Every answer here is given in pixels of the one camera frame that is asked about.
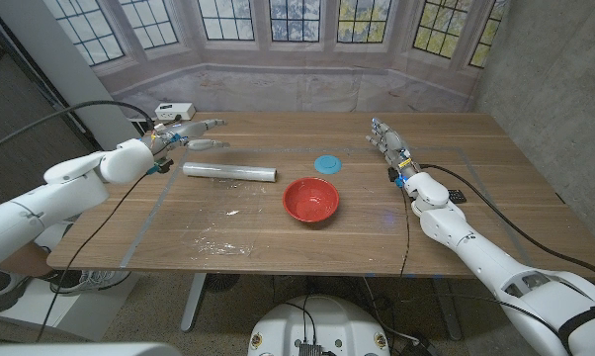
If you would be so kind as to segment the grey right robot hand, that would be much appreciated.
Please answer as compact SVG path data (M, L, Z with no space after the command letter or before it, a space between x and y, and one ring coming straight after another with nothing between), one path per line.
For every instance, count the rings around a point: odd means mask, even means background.
M366 140L384 156L401 181L406 181L419 172L413 162L409 146L399 133L378 118L372 118L372 133Z

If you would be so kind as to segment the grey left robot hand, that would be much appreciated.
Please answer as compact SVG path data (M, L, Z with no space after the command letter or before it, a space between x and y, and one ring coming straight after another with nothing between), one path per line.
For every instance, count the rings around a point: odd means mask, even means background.
M228 143L203 138L203 135L227 122L221 119L203 120L199 122L185 121L169 126L159 124L155 131L142 141L148 146L154 156L166 152L175 146L186 146L189 150L201 151L214 147L225 147Z

